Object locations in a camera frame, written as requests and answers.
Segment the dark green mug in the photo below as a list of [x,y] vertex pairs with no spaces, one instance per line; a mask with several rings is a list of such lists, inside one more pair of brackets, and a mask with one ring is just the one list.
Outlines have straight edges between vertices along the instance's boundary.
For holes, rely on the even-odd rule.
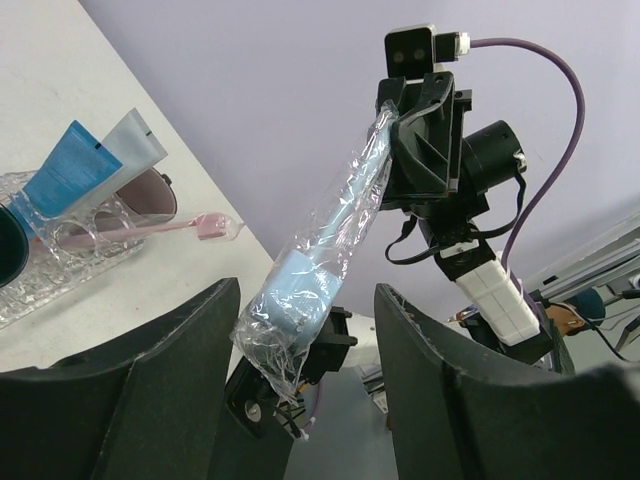
[[22,225],[4,206],[0,214],[0,285],[14,281],[24,270],[29,256],[29,241]]

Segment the clear textured acrylic holder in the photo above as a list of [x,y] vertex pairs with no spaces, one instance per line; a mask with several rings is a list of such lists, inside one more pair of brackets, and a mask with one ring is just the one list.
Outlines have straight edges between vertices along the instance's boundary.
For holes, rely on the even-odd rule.
[[24,192],[33,176],[32,171],[1,176],[2,286],[15,281],[35,258],[51,260],[65,275],[82,276],[144,247],[142,235],[108,237],[129,234],[135,227],[133,213],[117,195],[93,207],[81,205],[47,218]]

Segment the blue toothpaste tube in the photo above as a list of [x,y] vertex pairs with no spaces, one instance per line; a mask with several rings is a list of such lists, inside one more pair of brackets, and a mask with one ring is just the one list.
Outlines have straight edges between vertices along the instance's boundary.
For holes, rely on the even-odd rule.
[[23,191],[37,211],[45,218],[53,218],[121,168],[122,163],[74,120]]

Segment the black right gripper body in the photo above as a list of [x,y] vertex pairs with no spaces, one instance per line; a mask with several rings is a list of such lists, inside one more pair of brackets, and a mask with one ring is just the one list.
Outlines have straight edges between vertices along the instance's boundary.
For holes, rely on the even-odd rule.
[[377,109],[390,106],[399,114],[391,126],[392,166],[382,211],[466,220],[483,211],[486,202],[464,190],[470,180],[462,161],[463,126],[471,103],[472,93],[457,90],[450,71],[379,82]]

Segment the grey mug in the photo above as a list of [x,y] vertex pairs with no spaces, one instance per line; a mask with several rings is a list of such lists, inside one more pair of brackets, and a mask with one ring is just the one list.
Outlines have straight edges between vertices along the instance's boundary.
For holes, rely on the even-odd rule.
[[172,180],[155,168],[145,171],[116,192],[136,226],[171,221],[178,210]]

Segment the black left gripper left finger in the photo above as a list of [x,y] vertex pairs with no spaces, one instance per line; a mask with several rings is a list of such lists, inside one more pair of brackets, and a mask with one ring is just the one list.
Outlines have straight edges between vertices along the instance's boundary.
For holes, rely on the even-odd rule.
[[51,367],[1,376],[5,479],[203,479],[240,287],[221,280]]

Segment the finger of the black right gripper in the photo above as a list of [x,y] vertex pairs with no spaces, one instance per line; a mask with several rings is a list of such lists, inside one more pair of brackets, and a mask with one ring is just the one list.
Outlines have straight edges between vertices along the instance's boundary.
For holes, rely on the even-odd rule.
[[393,195],[446,195],[452,164],[451,104],[403,109],[392,128]]

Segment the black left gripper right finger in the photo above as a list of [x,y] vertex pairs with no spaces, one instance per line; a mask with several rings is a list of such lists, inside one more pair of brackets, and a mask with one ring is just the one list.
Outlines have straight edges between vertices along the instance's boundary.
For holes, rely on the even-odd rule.
[[637,367],[545,371],[455,332],[387,284],[374,309],[400,478],[638,477]]

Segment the white orange toothpaste tube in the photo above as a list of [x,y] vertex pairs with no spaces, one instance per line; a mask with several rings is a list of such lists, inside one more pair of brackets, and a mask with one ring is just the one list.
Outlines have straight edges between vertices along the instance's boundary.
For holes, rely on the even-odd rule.
[[103,138],[102,145],[121,166],[85,197],[89,208],[103,203],[167,156],[166,149],[136,108],[131,109]]

